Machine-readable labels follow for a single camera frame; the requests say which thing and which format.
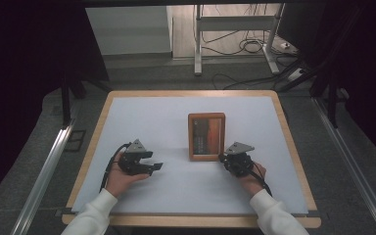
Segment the person's right hand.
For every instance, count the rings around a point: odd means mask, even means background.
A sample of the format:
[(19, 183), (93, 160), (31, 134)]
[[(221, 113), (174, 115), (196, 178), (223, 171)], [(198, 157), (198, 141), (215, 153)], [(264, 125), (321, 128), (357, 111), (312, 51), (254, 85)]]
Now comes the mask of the person's right hand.
[[(266, 169), (258, 163), (255, 163), (253, 172), (257, 174), (260, 178), (265, 177)], [(255, 179), (252, 175), (247, 175), (244, 177), (237, 177), (240, 185), (251, 195), (254, 196), (256, 193), (263, 189), (262, 184)]]

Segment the person's left hand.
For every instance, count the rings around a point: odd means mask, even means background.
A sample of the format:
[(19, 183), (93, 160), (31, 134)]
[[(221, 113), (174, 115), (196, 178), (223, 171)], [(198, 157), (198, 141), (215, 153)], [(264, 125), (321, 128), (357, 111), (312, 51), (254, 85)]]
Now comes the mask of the person's left hand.
[(114, 162), (110, 168), (105, 189), (116, 198), (123, 194), (133, 183), (145, 180), (149, 174), (128, 175), (118, 166), (121, 153), (116, 154)]

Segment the aluminium rail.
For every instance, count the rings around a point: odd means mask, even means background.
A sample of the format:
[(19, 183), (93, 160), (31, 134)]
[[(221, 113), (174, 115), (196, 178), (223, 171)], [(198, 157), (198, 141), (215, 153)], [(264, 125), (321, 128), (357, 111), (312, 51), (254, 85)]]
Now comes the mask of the aluminium rail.
[(71, 131), (72, 125), (59, 131), (10, 235), (26, 235), (69, 140)]
[(322, 119), (324, 126), (326, 127), (331, 140), (336, 146), (338, 152), (340, 153), (344, 164), (346, 165), (352, 181), (354, 182), (358, 192), (360, 193), (364, 203), (368, 207), (375, 223), (376, 223), (376, 193), (373, 191), (369, 182), (367, 181), (365, 175), (363, 174), (361, 168), (356, 162), (353, 152), (346, 143), (344, 137), (342, 136), (340, 130), (333, 125), (327, 116), (327, 108), (322, 103), (320, 98), (311, 99), (314, 107)]

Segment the white table mat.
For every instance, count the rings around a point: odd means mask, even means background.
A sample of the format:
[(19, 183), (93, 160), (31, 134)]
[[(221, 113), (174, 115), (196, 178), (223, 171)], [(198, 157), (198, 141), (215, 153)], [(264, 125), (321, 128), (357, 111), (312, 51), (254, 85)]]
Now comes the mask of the white table mat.
[(226, 116), (226, 146), (252, 146), (252, 159), (266, 169), (275, 200), (294, 214), (307, 211), (274, 103), (262, 97), (135, 97), (111, 104), (87, 175), (72, 206), (78, 212), (99, 193), (104, 170), (117, 148), (140, 140), (161, 169), (133, 184), (114, 207), (117, 213), (250, 214), (250, 196), (221, 162), (192, 162), (188, 117)]

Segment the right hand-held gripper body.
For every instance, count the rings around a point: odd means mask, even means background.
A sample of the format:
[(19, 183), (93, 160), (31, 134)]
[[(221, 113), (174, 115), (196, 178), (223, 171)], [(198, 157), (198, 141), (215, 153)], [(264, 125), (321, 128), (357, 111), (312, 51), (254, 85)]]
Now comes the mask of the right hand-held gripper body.
[(255, 148), (253, 146), (243, 144), (240, 142), (234, 142), (225, 151), (227, 156), (226, 163), (230, 164), (231, 173), (236, 177), (246, 176), (249, 171), (253, 168), (254, 163), (248, 152), (253, 151)]

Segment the white panel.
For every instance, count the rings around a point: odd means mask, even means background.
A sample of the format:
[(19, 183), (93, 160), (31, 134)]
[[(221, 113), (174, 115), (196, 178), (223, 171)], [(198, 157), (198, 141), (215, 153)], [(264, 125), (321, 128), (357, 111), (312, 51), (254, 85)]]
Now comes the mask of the white panel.
[(86, 8), (103, 55), (169, 53), (166, 6)]

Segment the wooden photo frame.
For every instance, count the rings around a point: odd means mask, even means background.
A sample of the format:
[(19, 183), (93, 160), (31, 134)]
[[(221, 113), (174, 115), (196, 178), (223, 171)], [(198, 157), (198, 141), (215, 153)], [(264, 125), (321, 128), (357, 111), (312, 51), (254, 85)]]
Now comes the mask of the wooden photo frame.
[(197, 162), (217, 161), (224, 151), (225, 114), (188, 115), (189, 159)]

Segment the black metal stand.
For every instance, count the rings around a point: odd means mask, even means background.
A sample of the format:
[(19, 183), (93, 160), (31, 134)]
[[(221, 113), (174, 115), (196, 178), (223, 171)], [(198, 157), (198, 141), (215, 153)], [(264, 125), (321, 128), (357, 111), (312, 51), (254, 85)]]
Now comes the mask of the black metal stand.
[(324, 91), (327, 91), (327, 107), (326, 115), (329, 122), (334, 128), (338, 127), (336, 121), (336, 108), (339, 101), (338, 98), (338, 77), (334, 72), (334, 62), (327, 58), (318, 66), (310, 69), (308, 72), (286, 83), (285, 85), (276, 89), (277, 92), (286, 92), (292, 88), (304, 83), (307, 80), (314, 78), (314, 82), (309, 88), (309, 95), (312, 98), (319, 98)]
[(83, 85), (84, 81), (89, 82), (106, 93), (113, 91), (113, 88), (104, 84), (102, 81), (93, 79), (84, 73), (79, 73), (76, 77), (70, 77), (65, 73), (61, 78), (63, 129), (66, 129), (71, 124), (72, 120), (70, 92), (72, 92), (75, 98), (84, 99), (86, 96), (86, 90)]

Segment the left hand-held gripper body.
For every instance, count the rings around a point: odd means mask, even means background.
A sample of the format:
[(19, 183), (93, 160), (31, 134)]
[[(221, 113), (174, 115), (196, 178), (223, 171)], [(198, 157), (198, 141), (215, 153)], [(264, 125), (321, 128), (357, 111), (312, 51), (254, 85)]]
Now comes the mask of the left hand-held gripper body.
[(147, 170), (140, 164), (140, 161), (145, 158), (146, 154), (145, 147), (139, 139), (136, 139), (126, 147), (118, 161), (118, 166), (123, 172), (129, 175), (146, 173)]

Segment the white metal desk frame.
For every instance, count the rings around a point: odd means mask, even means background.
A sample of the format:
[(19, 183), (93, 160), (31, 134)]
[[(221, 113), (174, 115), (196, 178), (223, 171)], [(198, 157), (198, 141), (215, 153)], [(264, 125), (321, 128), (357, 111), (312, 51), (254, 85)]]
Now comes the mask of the white metal desk frame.
[(195, 54), (194, 54), (194, 75), (202, 74), (202, 47), (201, 33), (204, 31), (229, 31), (229, 30), (268, 30), (269, 36), (262, 44), (261, 50), (266, 58), (269, 68), (273, 74), (279, 74), (280, 70), (276, 65), (271, 48), (274, 37), (279, 26), (284, 3), (281, 3), (273, 16), (230, 16), (230, 17), (202, 17), (201, 6), (196, 6), (194, 23), (195, 30)]

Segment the black square floor frame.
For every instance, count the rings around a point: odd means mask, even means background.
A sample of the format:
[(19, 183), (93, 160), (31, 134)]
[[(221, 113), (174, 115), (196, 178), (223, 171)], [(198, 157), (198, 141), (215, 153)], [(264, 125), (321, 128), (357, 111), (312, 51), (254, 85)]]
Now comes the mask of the black square floor frame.
[(65, 146), (66, 152), (79, 152), (84, 141), (86, 131), (85, 130), (74, 130), (68, 139)]

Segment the white power strip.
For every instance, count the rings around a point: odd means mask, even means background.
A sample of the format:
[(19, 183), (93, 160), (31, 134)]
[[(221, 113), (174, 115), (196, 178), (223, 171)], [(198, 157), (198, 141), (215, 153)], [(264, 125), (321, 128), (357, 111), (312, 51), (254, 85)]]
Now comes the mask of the white power strip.
[(305, 73), (306, 73), (306, 71), (305, 71), (304, 69), (298, 68), (298, 69), (296, 69), (295, 71), (293, 71), (293, 72), (289, 75), (288, 80), (289, 80), (289, 81), (293, 81), (293, 80), (299, 78), (301, 75), (303, 75), (303, 74), (305, 74)]

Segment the dark curtain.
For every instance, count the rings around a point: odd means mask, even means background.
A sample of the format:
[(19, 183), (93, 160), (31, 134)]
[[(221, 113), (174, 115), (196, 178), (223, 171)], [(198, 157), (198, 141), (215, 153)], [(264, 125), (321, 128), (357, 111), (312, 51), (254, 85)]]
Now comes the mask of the dark curtain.
[(278, 35), (314, 70), (313, 96), (347, 91), (347, 110), (376, 146), (376, 0), (287, 3)]
[(83, 0), (0, 0), (0, 183), (48, 93), (108, 78)]

